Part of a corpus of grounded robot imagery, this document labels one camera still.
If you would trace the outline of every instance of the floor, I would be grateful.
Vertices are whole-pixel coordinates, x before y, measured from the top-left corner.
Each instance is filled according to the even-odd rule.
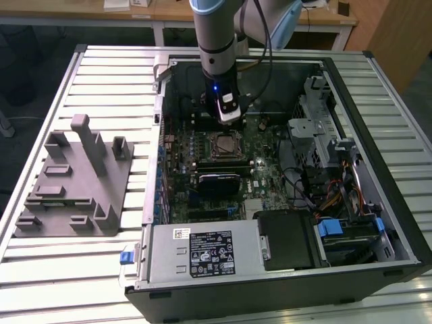
[[[154,45],[153,31],[149,28],[66,28],[65,34],[55,27],[35,27],[35,35],[44,55],[44,61],[30,69],[37,97],[33,102],[12,107],[0,95],[0,108],[9,118],[38,117],[41,119],[13,119],[16,129],[13,138],[0,136],[0,215],[9,200],[8,192],[20,176],[28,154],[46,116],[57,88],[63,78],[75,46],[78,43],[92,45]],[[196,46],[193,30],[166,30],[167,46]],[[1,50],[4,45],[0,40]],[[408,108],[427,136],[432,139],[432,59],[428,58],[410,88],[404,93]]]

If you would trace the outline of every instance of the white label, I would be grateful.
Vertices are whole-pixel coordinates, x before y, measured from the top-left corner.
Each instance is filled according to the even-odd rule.
[[[233,99],[232,93],[228,93],[222,97],[224,103],[230,103]]]
[[[132,15],[132,18],[150,19],[151,17],[148,15]]]
[[[234,268],[234,262],[225,262],[225,263],[221,263],[222,268],[227,269],[227,268]]]
[[[173,230],[174,240],[189,240],[190,228],[175,228]]]

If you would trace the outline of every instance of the aluminum extrusion table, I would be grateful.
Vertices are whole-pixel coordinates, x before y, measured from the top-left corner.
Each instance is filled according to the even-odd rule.
[[[155,60],[197,55],[193,48],[80,47],[74,53],[0,222],[0,323],[146,323],[121,285],[134,283],[134,266],[119,281],[119,253],[139,241],[155,103]],[[331,57],[342,75],[423,235],[432,246],[432,146],[373,58],[363,53],[282,51],[276,55]],[[252,50],[253,55],[260,51]],[[23,202],[47,156],[52,130],[68,130],[75,113],[106,140],[135,144],[121,233],[113,238],[11,238]],[[349,129],[341,114],[341,124]],[[69,139],[74,133],[66,132]],[[361,302],[242,315],[199,323],[430,323],[432,273],[388,286]]]

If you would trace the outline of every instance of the warning label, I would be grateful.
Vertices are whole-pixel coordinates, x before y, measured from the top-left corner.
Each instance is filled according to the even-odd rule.
[[[234,275],[234,247],[231,231],[189,235],[192,278]]]

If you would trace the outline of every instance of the metal bracket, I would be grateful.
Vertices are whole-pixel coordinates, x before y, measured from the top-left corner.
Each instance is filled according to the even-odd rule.
[[[169,55],[167,54],[157,54],[155,56],[155,62],[153,63],[153,76],[155,81],[160,82],[170,75],[169,70]]]
[[[271,259],[269,239],[266,236],[260,236],[261,254],[264,261]]]
[[[297,138],[311,138],[314,135],[325,134],[325,128],[320,121],[306,118],[291,119],[289,122],[291,135]]]

